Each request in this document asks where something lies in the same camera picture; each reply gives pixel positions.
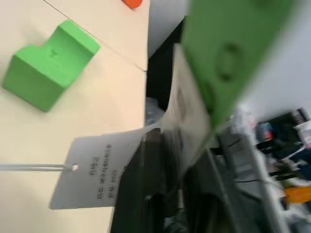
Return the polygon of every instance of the white string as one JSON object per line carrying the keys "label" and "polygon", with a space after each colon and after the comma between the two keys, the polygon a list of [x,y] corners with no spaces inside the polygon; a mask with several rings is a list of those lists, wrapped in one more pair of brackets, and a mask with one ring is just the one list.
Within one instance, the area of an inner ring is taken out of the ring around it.
{"label": "white string", "polygon": [[64,164],[0,164],[0,171],[69,171]]}
{"label": "white string", "polygon": [[299,153],[299,152],[303,151],[304,149],[305,149],[305,147],[304,147],[304,146],[302,146],[302,148],[300,148],[300,149],[299,149],[299,150],[297,150],[296,152],[294,152],[294,153],[292,153],[292,154],[288,155],[287,157],[285,157],[285,158],[283,158],[283,159],[281,159],[281,160],[283,161],[283,160],[290,159],[290,158],[292,158],[294,155],[296,155],[297,153]]}

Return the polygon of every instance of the orange item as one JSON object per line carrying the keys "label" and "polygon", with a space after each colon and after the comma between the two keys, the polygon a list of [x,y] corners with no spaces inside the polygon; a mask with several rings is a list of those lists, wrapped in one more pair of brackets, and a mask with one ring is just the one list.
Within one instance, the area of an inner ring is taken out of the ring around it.
{"label": "orange item", "polygon": [[311,200],[311,186],[285,189],[288,203],[303,203]]}
{"label": "orange item", "polygon": [[123,2],[132,9],[135,9],[141,5],[142,0],[123,0]]}

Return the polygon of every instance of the wooden table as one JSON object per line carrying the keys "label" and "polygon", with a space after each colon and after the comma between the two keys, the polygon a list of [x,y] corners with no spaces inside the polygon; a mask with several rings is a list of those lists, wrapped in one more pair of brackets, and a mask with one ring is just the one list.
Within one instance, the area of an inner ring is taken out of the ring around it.
{"label": "wooden table", "polygon": [[[143,126],[149,0],[135,11],[121,0],[10,0],[0,11],[0,82],[16,50],[43,44],[67,18],[102,45],[48,113],[0,88],[0,163],[63,163],[76,137]],[[1,230],[106,232],[112,208],[48,208],[58,175],[1,172]]]}

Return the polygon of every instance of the paper tag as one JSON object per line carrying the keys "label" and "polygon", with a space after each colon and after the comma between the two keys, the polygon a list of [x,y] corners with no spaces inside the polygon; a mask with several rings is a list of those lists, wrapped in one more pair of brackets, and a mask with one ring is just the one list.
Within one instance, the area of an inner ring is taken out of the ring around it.
{"label": "paper tag", "polygon": [[50,202],[51,209],[114,206],[121,174],[136,152],[143,135],[156,125],[142,129],[82,137],[74,140]]}
{"label": "paper tag", "polygon": [[193,165],[210,132],[209,115],[180,45],[174,47],[173,81],[169,107],[161,129],[172,148],[179,175]]}

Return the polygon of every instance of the green part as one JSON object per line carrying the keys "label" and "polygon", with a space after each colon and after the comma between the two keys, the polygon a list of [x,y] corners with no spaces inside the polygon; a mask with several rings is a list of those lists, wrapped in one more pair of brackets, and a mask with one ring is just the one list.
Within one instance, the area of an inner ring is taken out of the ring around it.
{"label": "green part", "polygon": [[211,128],[224,122],[249,84],[293,0],[193,0],[182,46]]}
{"label": "green part", "polygon": [[43,46],[26,46],[13,55],[2,86],[47,112],[99,48],[92,37],[66,20]]}

